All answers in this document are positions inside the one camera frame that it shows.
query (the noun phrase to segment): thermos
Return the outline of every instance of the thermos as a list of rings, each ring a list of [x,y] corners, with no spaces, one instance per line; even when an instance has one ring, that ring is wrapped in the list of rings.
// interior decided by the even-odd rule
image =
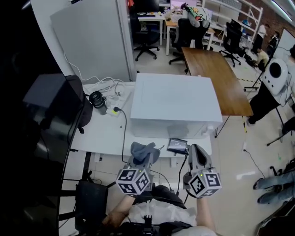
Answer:
[[[89,101],[92,103],[94,108],[96,108],[101,115],[105,115],[107,111],[107,106],[104,97],[101,92],[95,91],[89,96]]]

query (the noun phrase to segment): gray cloth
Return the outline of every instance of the gray cloth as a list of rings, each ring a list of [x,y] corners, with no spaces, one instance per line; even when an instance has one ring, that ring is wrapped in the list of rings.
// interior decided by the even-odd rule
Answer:
[[[154,142],[148,145],[143,145],[137,142],[133,142],[131,144],[131,154],[135,159],[139,161],[143,161],[146,157],[149,157],[152,154],[153,155],[152,163],[155,163],[160,156],[160,150],[154,148],[155,146],[156,144]]]
[[[195,19],[195,17],[193,16],[193,14],[189,13],[188,15],[188,19],[190,21],[190,24],[196,28],[200,27],[200,24],[202,24],[202,26],[204,28],[207,28],[209,26],[209,21],[208,20],[203,20],[203,21],[198,21]]]
[[[257,189],[266,189],[274,185],[283,185],[286,183],[295,182],[295,171],[282,174],[280,176],[274,176],[271,178],[261,179],[257,182]],[[289,197],[295,197],[295,186],[291,186],[283,191],[276,193],[270,192],[263,194],[259,199],[261,204],[275,203],[285,200]]]

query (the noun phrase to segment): yellow tape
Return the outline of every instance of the yellow tape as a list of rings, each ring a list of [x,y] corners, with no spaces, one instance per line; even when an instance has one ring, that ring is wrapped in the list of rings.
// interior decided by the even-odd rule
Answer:
[[[247,80],[247,79],[239,79],[238,80],[243,80],[243,81],[247,81],[247,82],[251,82],[251,83],[255,83],[255,81],[252,81],[252,80]]]
[[[242,117],[242,118],[243,118],[244,130],[245,130],[245,133],[247,133],[247,127],[246,127],[246,123],[245,123],[245,118],[244,117]]]

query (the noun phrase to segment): brick wall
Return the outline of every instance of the brick wall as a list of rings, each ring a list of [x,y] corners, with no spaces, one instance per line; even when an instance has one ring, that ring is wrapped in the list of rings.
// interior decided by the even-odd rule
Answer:
[[[270,29],[268,30],[267,34],[268,36],[264,37],[262,48],[263,50],[266,50],[266,47],[268,45],[268,42],[271,38],[271,36],[275,33],[275,31],[278,31],[280,35],[283,33],[283,29],[285,28],[288,30],[293,36],[295,36],[295,27],[289,24],[288,21],[280,17],[278,14],[275,13],[267,4],[265,4],[262,0],[247,0],[248,2],[251,2],[256,7],[262,7],[263,8],[263,14],[261,18],[260,24],[269,24]],[[242,5],[242,10],[244,12],[248,13],[249,7],[245,4]],[[258,12],[257,10],[252,10],[255,18],[258,18]],[[247,16],[240,14],[239,20],[242,21],[244,19],[247,19]],[[254,24],[254,21],[252,19],[249,19],[249,22],[252,23],[252,26]]]

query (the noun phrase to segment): plug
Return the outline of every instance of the plug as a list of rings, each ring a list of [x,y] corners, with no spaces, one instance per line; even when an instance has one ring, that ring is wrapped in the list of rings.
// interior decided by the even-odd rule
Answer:
[[[242,149],[243,152],[246,152],[246,147],[247,147],[247,143],[244,142],[244,144],[243,144],[243,149]]]
[[[115,106],[113,110],[114,110],[115,112],[118,112],[118,111],[120,111],[121,109],[120,109],[119,107]]]

